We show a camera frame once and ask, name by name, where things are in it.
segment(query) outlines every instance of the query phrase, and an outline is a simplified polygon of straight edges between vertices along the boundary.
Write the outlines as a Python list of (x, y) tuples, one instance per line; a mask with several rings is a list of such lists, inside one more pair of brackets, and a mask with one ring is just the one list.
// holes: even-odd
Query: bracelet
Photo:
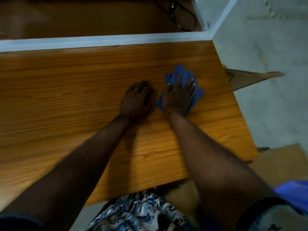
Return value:
[(181, 112), (181, 109), (171, 108), (171, 109), (169, 109), (169, 110), (167, 111), (167, 115), (168, 115), (170, 112), (172, 112), (172, 111), (179, 111), (179, 112)]

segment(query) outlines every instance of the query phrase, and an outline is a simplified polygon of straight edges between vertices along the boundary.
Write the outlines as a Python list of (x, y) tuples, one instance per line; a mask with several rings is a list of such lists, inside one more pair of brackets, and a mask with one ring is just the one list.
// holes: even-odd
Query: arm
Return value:
[(26, 189), (0, 215), (22, 213), (38, 218), (50, 230), (69, 230), (125, 132), (148, 114), (151, 103), (145, 101), (151, 94), (146, 81), (132, 85), (114, 120)]
[(163, 107), (206, 211), (227, 230), (234, 230), (241, 214), (274, 192), (236, 155), (203, 133), (184, 114), (194, 96), (193, 81), (180, 89), (180, 79), (163, 95)]

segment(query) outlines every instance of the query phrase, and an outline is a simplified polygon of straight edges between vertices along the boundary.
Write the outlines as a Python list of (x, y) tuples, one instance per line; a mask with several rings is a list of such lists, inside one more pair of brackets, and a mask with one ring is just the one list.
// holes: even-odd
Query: sleeve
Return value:
[(308, 213), (278, 197), (264, 198), (240, 217), (235, 231), (306, 230)]
[(23, 214), (8, 214), (0, 216), (1, 231), (47, 231), (44, 224)]

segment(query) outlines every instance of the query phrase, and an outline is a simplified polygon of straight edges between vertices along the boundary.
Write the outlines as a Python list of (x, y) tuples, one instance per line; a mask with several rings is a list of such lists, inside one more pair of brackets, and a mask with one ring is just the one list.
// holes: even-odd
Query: forearm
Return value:
[(224, 228), (234, 229), (253, 202), (274, 194), (246, 163), (182, 114), (171, 112), (169, 120), (202, 204)]
[(1, 214), (24, 213), (68, 230), (101, 178), (131, 121), (117, 117), (35, 182)]

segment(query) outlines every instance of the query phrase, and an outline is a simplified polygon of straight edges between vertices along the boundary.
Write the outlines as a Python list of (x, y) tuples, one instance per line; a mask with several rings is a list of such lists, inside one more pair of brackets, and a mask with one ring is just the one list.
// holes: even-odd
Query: eyeglasses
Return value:
[[(180, 28), (182, 31), (190, 32), (194, 30), (194, 28), (197, 25), (197, 18), (195, 15), (187, 10), (184, 6), (182, 6), (180, 3), (177, 1), (172, 1), (172, 0), (155, 0), (155, 4), (157, 7), (159, 7), (162, 11), (164, 11), (166, 14), (171, 16), (172, 21), (175, 23), (178, 28)], [(189, 15), (184, 21), (180, 20), (180, 18), (184, 18), (184, 15)], [(185, 24), (187, 25), (187, 19), (190, 18), (193, 22), (194, 25), (193, 27), (188, 27), (184, 26)]]

